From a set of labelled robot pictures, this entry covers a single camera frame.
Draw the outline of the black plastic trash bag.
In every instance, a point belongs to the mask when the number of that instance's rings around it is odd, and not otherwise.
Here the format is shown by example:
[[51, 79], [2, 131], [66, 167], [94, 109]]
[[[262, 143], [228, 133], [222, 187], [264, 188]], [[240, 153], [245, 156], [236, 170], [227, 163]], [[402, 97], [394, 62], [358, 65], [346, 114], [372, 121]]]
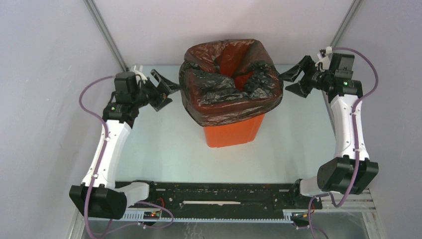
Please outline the black plastic trash bag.
[[222, 126], [263, 115], [283, 98], [283, 83], [261, 41], [201, 43], [179, 70], [182, 104], [200, 126]]

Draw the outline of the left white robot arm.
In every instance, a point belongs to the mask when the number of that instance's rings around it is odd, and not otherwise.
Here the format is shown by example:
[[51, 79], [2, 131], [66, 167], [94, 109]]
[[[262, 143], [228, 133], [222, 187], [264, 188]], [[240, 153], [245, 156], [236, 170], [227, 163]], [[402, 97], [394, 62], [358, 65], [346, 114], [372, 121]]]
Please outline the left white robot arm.
[[158, 82], [154, 85], [139, 70], [126, 71], [112, 76], [114, 91], [100, 116], [79, 103], [85, 112], [96, 117], [102, 131], [92, 163], [80, 185], [73, 185], [69, 196], [79, 212], [86, 218], [119, 220], [126, 209], [140, 202], [152, 207], [157, 193], [148, 183], [132, 182], [116, 188], [115, 177], [125, 142], [133, 129], [141, 107], [150, 105], [159, 111], [172, 102], [169, 95], [180, 90], [180, 85], [151, 70]]

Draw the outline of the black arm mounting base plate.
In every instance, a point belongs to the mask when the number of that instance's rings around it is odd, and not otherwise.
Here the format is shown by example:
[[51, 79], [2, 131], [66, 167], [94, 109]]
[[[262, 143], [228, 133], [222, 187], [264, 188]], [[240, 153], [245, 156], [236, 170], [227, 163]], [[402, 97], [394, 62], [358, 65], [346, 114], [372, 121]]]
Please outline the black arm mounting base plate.
[[162, 217], [283, 219], [287, 211], [322, 209], [292, 183], [184, 183], [149, 181], [146, 202], [166, 208]]

